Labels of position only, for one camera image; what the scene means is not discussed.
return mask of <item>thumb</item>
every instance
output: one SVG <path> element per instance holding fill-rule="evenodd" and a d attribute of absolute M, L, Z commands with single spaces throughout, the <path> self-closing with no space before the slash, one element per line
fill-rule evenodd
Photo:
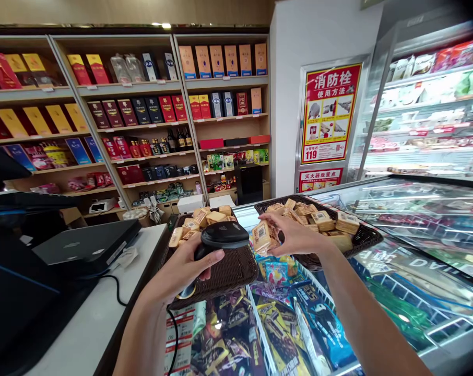
<path fill-rule="evenodd" d="M 210 268 L 211 266 L 217 264 L 224 258 L 224 251 L 222 249 L 210 252 L 207 256 L 203 259 L 195 261 L 193 264 L 195 268 L 199 272 L 203 272 L 205 269 Z"/>

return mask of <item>red sign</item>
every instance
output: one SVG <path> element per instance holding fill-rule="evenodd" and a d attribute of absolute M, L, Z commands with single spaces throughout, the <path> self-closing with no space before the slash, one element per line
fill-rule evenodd
<path fill-rule="evenodd" d="M 341 183 L 342 168 L 315 170 L 299 174 L 299 192 L 316 191 Z"/>
<path fill-rule="evenodd" d="M 346 157 L 362 64 L 306 75 L 301 164 Z"/>

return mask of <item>brown basket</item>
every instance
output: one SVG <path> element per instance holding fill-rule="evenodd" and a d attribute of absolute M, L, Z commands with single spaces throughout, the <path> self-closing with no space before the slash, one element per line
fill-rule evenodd
<path fill-rule="evenodd" d="M 178 216 L 174 228 L 182 226 L 184 219 L 188 217 L 191 218 L 192 214 Z M 175 248 L 169 248 L 167 246 L 162 265 L 169 260 L 174 251 Z M 207 281 L 197 279 L 195 282 L 195 293 L 188 299 L 174 299 L 169 308 L 180 309 L 199 301 L 225 295 L 254 282 L 258 274 L 259 269 L 249 245 L 236 249 L 226 249 L 224 250 L 224 258 L 222 261 L 212 267 L 210 279 Z"/>
<path fill-rule="evenodd" d="M 337 219 L 337 213 L 328 208 L 325 207 L 318 202 L 312 201 L 304 196 L 300 195 L 290 195 L 286 197 L 281 197 L 277 198 L 274 200 L 269 200 L 260 204 L 254 205 L 254 208 L 257 210 L 259 214 L 262 214 L 266 211 L 266 209 L 276 203 L 280 203 L 285 205 L 288 199 L 292 199 L 296 202 L 302 202 L 304 204 L 313 204 L 318 210 L 325 210 L 328 214 L 329 217 L 332 219 Z M 353 249 L 351 251 L 345 252 L 344 256 L 349 259 L 350 257 L 353 257 L 363 250 L 366 250 L 367 248 L 370 248 L 380 242 L 383 241 L 382 235 L 377 232 L 376 230 L 366 226 L 363 222 L 360 222 L 360 227 L 357 231 L 357 233 L 353 236 L 351 239 L 353 242 Z M 312 272 L 316 272 L 319 270 L 322 270 L 322 264 L 320 263 L 320 260 L 318 257 L 314 254 L 308 254 L 308 255 L 294 255 L 294 257 L 308 270 L 311 270 Z"/>

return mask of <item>cable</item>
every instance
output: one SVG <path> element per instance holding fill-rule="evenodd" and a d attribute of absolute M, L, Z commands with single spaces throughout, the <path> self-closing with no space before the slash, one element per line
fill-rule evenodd
<path fill-rule="evenodd" d="M 104 276 L 99 276 L 99 277 L 96 277 L 96 278 L 113 278 L 116 282 L 116 299 L 117 299 L 118 303 L 121 306 L 124 306 L 124 307 L 127 306 L 127 303 L 124 303 L 120 299 L 120 281 L 118 280 L 118 278 L 116 278 L 115 276 L 112 276 L 112 275 L 104 275 Z"/>
<path fill-rule="evenodd" d="M 170 376 L 170 374 L 172 373 L 172 370 L 174 369 L 175 357 L 176 357 L 177 354 L 178 354 L 179 334 L 178 334 L 178 325 L 177 325 L 177 323 L 175 322 L 174 315 L 172 314 L 172 312 L 171 312 L 169 309 L 167 309 L 167 312 L 168 312 L 170 318 L 172 319 L 172 323 L 174 324 L 174 330 L 175 330 L 174 356 L 172 357 L 172 363 L 170 364 L 170 369 L 169 369 L 169 372 L 167 373 L 167 376 Z"/>

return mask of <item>refrigerated display case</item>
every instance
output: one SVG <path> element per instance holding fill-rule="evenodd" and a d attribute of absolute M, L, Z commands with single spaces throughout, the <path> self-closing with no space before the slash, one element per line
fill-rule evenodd
<path fill-rule="evenodd" d="M 376 44 L 348 181 L 390 173 L 473 180 L 473 22 L 456 9 Z"/>

